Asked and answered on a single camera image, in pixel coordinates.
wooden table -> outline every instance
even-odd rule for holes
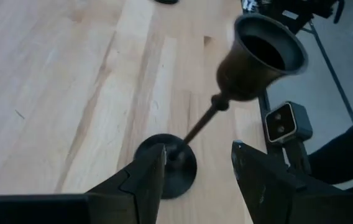
[[[180,1],[0,0],[0,194],[85,192],[145,138],[187,133],[219,91],[241,4]],[[257,100],[193,140],[195,183],[158,223],[251,222],[233,139],[265,150]]]

gray floor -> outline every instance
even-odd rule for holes
[[[353,1],[346,1],[338,24],[332,19],[315,17],[313,24],[353,109]],[[312,153],[353,123],[315,38],[303,31],[297,37],[308,52],[308,69],[274,83],[268,88],[268,97],[272,108],[286,100],[305,106],[313,127],[313,137],[305,146]]]

light wood surface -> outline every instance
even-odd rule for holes
[[[0,194],[84,192],[145,138],[183,137],[218,92],[240,13],[238,0],[0,0]],[[233,139],[265,150],[257,100],[193,140],[197,178],[158,223],[251,222]]]

black fabric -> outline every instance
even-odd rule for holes
[[[312,176],[327,184],[353,179],[353,126],[309,155]]]

wood grain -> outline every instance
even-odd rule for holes
[[[240,13],[236,0],[0,0],[0,194],[84,192],[145,138],[183,137],[219,91]],[[195,183],[158,223],[251,222],[234,139],[265,150],[257,100],[193,140]]]

